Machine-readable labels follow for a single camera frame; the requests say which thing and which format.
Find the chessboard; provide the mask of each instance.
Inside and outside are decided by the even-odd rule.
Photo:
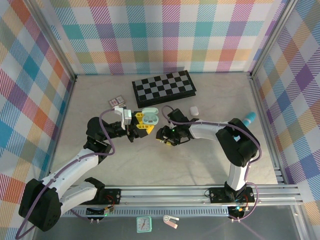
[[[197,91],[187,70],[136,80],[132,85],[138,108],[195,96]]]

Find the clock face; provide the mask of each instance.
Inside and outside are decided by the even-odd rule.
[[[136,218],[136,232],[148,233],[152,230],[152,223],[150,216],[139,216]]]

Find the white table surface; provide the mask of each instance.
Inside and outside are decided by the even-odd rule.
[[[132,81],[147,75],[81,75],[74,87],[51,172],[72,159],[86,143],[87,123],[92,117],[110,108],[108,101],[119,95],[127,108],[137,111]],[[189,108],[197,106],[204,121],[225,122],[243,119],[249,112],[257,112],[246,73],[190,74],[197,89],[196,96],[175,100],[157,107],[170,105],[179,108],[189,119]],[[116,154],[89,170],[75,184],[94,177],[106,185],[204,185],[223,184],[229,174],[230,162],[218,141],[193,139],[172,147],[156,140],[156,132],[167,124],[159,113],[159,123],[149,136],[131,143],[127,137],[113,140]],[[107,113],[107,123],[120,121],[120,116]],[[248,180],[256,184],[276,184],[276,176],[263,135],[260,120],[249,126],[263,151],[259,162],[252,165]]]

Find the purple cable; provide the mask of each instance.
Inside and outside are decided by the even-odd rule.
[[[47,185],[44,186],[44,188],[39,192],[38,196],[36,196],[35,200],[33,201],[28,213],[26,214],[24,220],[22,221],[22,224],[21,226],[19,227],[18,231],[16,232],[16,235],[15,235],[15,239],[19,240],[21,238],[23,238],[25,235],[27,235],[32,229],[34,229],[36,226],[33,225],[32,227],[30,227],[27,231],[25,231],[22,235],[20,235],[22,229],[24,228],[24,226],[26,225],[32,211],[34,210],[34,208],[36,207],[36,204],[38,203],[40,197],[44,194],[45,190],[55,181],[55,179],[57,179],[67,168],[69,168],[70,166],[72,166],[73,164],[75,164],[76,162],[80,162],[82,159],[85,159],[87,157],[91,157],[91,156],[111,156],[113,154],[115,154],[116,152],[116,148],[115,148],[115,145],[114,143],[111,141],[111,138],[109,137],[104,125],[103,125],[103,122],[102,122],[102,117],[104,114],[108,113],[108,112],[111,112],[111,111],[114,111],[114,109],[108,109],[104,112],[102,112],[99,116],[99,123],[100,123],[100,127],[102,128],[102,131],[103,133],[105,134],[106,138],[108,139],[111,147],[112,147],[112,152],[111,153],[102,153],[102,152],[92,152],[92,153],[89,153],[89,154],[86,154],[86,155],[83,155],[81,157],[79,157],[79,159],[75,159],[73,160],[72,162],[68,163],[66,166],[64,166],[54,177],[53,179],[51,179]],[[80,216],[78,215],[75,211],[73,211],[71,209],[71,212],[73,214],[75,214],[77,217],[79,218],[85,218],[83,216]]]
[[[249,133],[247,133],[245,130],[241,129],[240,127],[238,126],[234,126],[232,124],[228,124],[228,123],[220,123],[220,122],[209,122],[209,121],[189,121],[189,122],[177,122],[177,121],[172,121],[167,115],[165,115],[164,113],[164,109],[165,108],[170,108],[172,111],[174,110],[173,107],[169,106],[169,105],[165,105],[162,107],[161,109],[161,112],[162,112],[162,115],[164,116],[165,119],[167,119],[170,123],[173,123],[175,125],[185,125],[185,124],[188,124],[188,125],[202,125],[202,124],[205,124],[205,125],[213,125],[213,126],[224,126],[224,127],[230,127],[232,128],[233,130],[236,129],[238,130],[239,132],[243,133],[244,135],[246,135],[254,144],[255,146],[258,148],[258,151],[259,151],[259,155],[256,159],[254,160],[251,160],[248,165],[247,165],[247,169],[245,171],[245,174],[244,174],[244,181],[249,184],[249,185],[254,185],[254,188],[256,189],[256,200],[255,200],[255,203],[252,207],[252,210],[244,217],[242,217],[241,219],[246,219],[247,217],[249,217],[252,212],[255,210],[256,206],[257,206],[257,203],[258,203],[258,199],[259,199],[259,190],[258,190],[258,187],[257,185],[255,185],[253,182],[247,182],[247,178],[248,178],[248,173],[249,173],[249,168],[251,166],[251,164],[255,163],[256,161],[258,161],[261,157],[262,157],[262,149],[259,145],[259,143],[255,140],[254,137],[252,137]]]

